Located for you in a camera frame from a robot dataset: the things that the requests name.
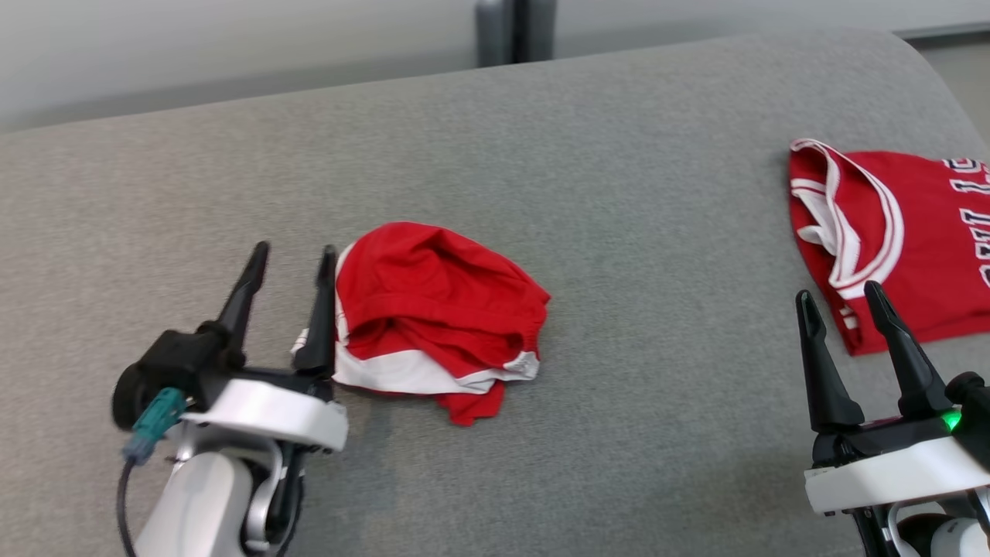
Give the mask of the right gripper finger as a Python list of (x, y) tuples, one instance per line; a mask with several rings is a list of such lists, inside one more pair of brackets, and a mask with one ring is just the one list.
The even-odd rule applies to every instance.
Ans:
[(860, 405), (853, 401), (826, 346), (827, 328), (809, 290), (795, 299), (801, 346), (807, 414), (812, 431), (824, 434), (852, 430), (864, 423)]
[(876, 329), (886, 339), (900, 388), (898, 408), (905, 419), (929, 419), (954, 408), (945, 395), (945, 383), (905, 324), (880, 282), (868, 281), (864, 296)]

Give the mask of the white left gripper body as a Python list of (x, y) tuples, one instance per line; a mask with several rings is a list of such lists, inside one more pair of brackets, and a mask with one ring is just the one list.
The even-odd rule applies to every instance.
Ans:
[(179, 420), (331, 452), (343, 451), (349, 437), (349, 416), (333, 399), (333, 385), (287, 374), (228, 378), (208, 409), (187, 410)]

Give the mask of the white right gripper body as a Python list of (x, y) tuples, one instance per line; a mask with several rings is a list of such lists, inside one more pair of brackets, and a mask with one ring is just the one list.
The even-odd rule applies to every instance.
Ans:
[(817, 434), (812, 466), (804, 473), (813, 512), (933, 500), (987, 487), (988, 467), (951, 434), (959, 420), (960, 415), (885, 419)]

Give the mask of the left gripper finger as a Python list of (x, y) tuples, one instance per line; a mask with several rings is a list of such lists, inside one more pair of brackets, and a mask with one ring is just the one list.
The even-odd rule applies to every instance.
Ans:
[(225, 369), (237, 370), (245, 364), (245, 333), (250, 322), (252, 301), (261, 289), (268, 267), (269, 251), (268, 241), (258, 242), (254, 246), (219, 316), (197, 327), (198, 334), (213, 338), (213, 345), (219, 353), (219, 365)]
[(312, 303), (309, 325), (294, 346), (292, 363), (301, 376), (331, 378), (335, 373), (336, 262), (336, 248), (326, 244), (314, 281), (316, 297)]

